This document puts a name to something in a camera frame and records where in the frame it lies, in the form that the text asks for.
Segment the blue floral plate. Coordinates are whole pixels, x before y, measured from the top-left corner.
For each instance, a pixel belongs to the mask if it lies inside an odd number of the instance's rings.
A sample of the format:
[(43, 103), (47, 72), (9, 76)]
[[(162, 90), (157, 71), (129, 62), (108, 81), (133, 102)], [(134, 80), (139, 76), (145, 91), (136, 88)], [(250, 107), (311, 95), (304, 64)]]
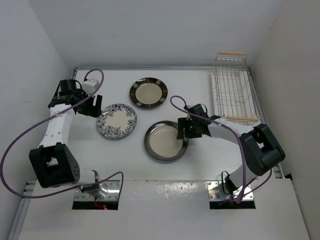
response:
[(128, 105), (115, 103), (105, 107), (96, 120), (98, 132), (108, 139), (122, 139), (137, 125), (137, 114)]

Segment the grey rimmed cream plate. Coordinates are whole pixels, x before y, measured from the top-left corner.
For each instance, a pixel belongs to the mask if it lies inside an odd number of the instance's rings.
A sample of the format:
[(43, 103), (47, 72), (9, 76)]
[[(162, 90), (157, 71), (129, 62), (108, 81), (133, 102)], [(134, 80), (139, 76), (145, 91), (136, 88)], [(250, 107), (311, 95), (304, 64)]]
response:
[(162, 120), (151, 125), (144, 136), (147, 153), (159, 162), (171, 163), (180, 159), (188, 148), (188, 139), (177, 139), (178, 124)]

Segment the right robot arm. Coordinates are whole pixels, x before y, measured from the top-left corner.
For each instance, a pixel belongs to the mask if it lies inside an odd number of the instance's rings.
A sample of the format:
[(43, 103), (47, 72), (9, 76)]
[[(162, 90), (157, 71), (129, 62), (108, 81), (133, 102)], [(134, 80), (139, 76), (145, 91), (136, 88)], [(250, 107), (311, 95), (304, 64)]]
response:
[(221, 184), (225, 196), (241, 190), (236, 198), (237, 202), (244, 197), (244, 188), (286, 158), (283, 148), (266, 124), (248, 127), (227, 121), (218, 115), (208, 116), (207, 109), (199, 103), (185, 105), (181, 111), (187, 117), (178, 119), (178, 139), (195, 139), (206, 135), (239, 146), (241, 165), (227, 174)]

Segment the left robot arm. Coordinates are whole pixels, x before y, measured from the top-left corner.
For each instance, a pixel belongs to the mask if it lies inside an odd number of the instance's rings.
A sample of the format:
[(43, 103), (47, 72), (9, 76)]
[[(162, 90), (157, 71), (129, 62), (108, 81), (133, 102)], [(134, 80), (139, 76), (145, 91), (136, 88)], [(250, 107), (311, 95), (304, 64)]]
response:
[(29, 159), (42, 188), (98, 182), (96, 170), (83, 170), (69, 150), (70, 127), (76, 114), (97, 118), (101, 115), (102, 96), (91, 94), (99, 81), (61, 80), (48, 105), (52, 117), (38, 148), (29, 152)]

